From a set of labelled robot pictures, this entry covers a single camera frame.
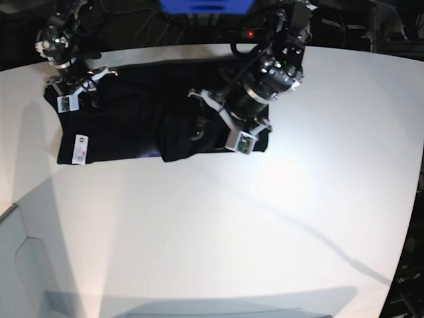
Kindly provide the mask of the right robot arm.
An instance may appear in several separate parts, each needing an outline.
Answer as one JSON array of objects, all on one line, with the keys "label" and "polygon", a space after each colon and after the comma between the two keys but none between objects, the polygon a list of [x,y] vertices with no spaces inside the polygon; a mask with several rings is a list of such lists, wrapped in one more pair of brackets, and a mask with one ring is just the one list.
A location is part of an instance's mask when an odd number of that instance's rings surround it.
[{"label": "right robot arm", "polygon": [[106,66],[90,68],[90,60],[101,58],[100,52],[80,52],[75,36],[80,25],[80,11],[88,1],[55,1],[54,11],[44,29],[36,36],[35,50],[56,71],[46,86],[56,92],[59,113],[78,111],[86,95],[93,108],[99,108],[98,83],[106,75],[118,73]]}]

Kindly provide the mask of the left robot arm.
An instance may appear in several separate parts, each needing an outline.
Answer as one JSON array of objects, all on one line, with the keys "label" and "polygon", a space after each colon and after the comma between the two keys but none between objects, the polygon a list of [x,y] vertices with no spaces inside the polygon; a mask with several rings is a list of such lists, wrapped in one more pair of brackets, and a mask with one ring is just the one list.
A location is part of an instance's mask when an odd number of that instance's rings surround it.
[{"label": "left robot arm", "polygon": [[264,9],[265,37],[248,53],[239,52],[232,44],[237,60],[220,70],[225,87],[221,91],[189,91],[189,97],[214,110],[225,124],[225,150],[250,154],[260,134],[272,132],[265,108],[302,83],[302,61],[310,35],[309,5],[309,1],[279,1]]}]

